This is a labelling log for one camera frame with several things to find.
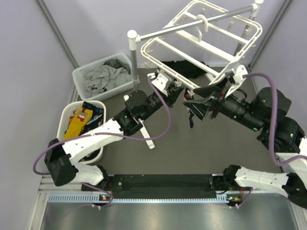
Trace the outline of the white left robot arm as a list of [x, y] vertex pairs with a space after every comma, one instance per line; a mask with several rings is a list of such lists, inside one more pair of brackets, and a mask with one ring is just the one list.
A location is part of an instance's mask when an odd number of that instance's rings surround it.
[[98, 190], [106, 189], [109, 183], [106, 170], [100, 165], [92, 166], [80, 161], [110, 143], [132, 138], [143, 127], [143, 121], [163, 105], [171, 107], [183, 90], [182, 86], [171, 84], [166, 94], [158, 90], [150, 95], [141, 90], [133, 91], [125, 100], [125, 108], [103, 125], [65, 143], [52, 140], [44, 162], [55, 186], [73, 182], [87, 183]]

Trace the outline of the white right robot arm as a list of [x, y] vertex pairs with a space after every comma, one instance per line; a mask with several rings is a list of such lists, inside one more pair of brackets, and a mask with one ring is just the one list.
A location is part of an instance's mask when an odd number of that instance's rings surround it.
[[268, 173], [230, 165], [220, 179], [226, 190], [260, 189], [286, 197], [293, 204], [307, 207], [307, 137], [300, 125], [287, 116], [291, 100], [272, 87], [262, 89], [248, 103], [243, 97], [226, 96], [221, 86], [195, 89], [200, 99], [188, 99], [183, 104], [199, 120], [214, 119], [222, 114], [244, 127], [260, 132], [257, 140], [269, 151], [279, 167], [290, 166], [291, 172]]

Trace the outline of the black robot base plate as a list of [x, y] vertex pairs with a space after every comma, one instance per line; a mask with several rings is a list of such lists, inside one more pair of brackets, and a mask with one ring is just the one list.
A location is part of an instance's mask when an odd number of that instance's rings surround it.
[[114, 198], [213, 198], [209, 174], [115, 174], [104, 190]]

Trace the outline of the navy santa sock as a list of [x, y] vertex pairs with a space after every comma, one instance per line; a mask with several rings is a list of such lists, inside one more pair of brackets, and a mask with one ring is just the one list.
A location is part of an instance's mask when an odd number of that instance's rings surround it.
[[[191, 90], [186, 88], [185, 92], [184, 92], [184, 100], [188, 101], [188, 100], [193, 100], [193, 99], [194, 99], [193, 93], [191, 92]], [[189, 115], [189, 126], [190, 126], [190, 128], [193, 128], [194, 122], [193, 122], [192, 118], [193, 118], [194, 114], [190, 111], [190, 109], [188, 109], [188, 115]]]

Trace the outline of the white clip sock hanger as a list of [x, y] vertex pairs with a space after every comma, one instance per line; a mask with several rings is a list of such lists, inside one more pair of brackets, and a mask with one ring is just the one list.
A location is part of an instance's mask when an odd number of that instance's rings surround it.
[[[148, 61], [154, 63], [162, 71], [173, 76], [188, 88], [194, 90], [198, 86], [163, 64], [158, 59], [154, 58], [148, 50], [151, 45], [157, 42], [184, 60], [187, 60], [202, 70], [207, 71], [212, 75], [210, 78], [210, 84], [217, 84], [226, 78], [226, 72], [230, 71], [232, 68], [242, 65], [241, 60], [245, 57], [245, 54], [254, 47], [255, 42], [261, 36], [262, 26], [258, 22], [255, 22], [254, 19], [256, 18], [262, 4], [263, 1], [256, 0], [251, 5], [245, 6], [241, 9], [228, 11], [206, 0], [193, 0], [163, 29], [145, 35], [137, 35], [135, 42], [144, 42], [144, 45], [141, 48], [141, 54]], [[214, 25], [215, 22], [222, 19], [231, 19], [231, 23], [240, 22], [244, 24], [246, 28], [244, 29], [243, 34], [238, 36], [227, 29]], [[205, 42], [205, 36], [211, 31], [219, 32], [236, 41], [238, 48], [234, 54], [229, 54], [220, 48]], [[221, 59], [224, 59], [226, 61], [226, 66], [222, 71], [217, 72], [205, 64], [202, 64], [187, 53], [179, 50], [168, 42], [165, 42], [162, 39], [162, 36], [168, 34], [179, 35], [182, 38], [187, 39], [188, 42], [197, 46], [201, 50], [207, 51]]]

